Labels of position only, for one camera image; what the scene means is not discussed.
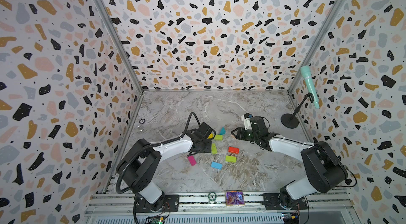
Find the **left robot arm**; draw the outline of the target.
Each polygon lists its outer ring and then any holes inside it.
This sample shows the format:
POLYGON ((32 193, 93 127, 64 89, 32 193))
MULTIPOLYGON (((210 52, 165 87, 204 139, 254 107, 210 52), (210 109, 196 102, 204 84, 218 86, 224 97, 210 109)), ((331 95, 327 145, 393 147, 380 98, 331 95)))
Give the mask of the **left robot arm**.
POLYGON ((180 136, 162 142, 139 139, 119 162, 115 191, 131 191, 150 211, 159 211, 168 203, 165 193, 152 181, 159 164, 168 158, 187 154, 210 153, 216 132, 197 115, 189 114, 180 136))

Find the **teal triangular block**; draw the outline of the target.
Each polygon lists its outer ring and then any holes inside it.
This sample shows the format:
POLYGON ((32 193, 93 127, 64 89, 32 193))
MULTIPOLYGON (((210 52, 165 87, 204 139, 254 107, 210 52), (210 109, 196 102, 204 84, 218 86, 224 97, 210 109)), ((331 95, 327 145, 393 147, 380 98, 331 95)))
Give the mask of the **teal triangular block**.
POLYGON ((220 134, 220 135, 225 135, 225 134, 226 134, 226 130, 225 130, 224 127, 221 128, 219 134, 220 134))

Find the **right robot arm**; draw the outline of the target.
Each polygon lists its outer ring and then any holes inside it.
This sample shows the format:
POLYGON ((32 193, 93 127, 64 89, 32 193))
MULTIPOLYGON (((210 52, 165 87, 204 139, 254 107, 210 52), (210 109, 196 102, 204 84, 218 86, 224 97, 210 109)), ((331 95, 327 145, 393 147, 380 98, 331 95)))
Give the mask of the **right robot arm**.
POLYGON ((237 140, 249 141, 262 150, 281 153, 301 161, 306 176, 280 189, 277 204, 291 209, 314 193, 327 193, 348 178, 349 169, 344 166, 326 142, 305 143, 268 131, 264 118, 244 114, 244 127, 232 131, 237 140))

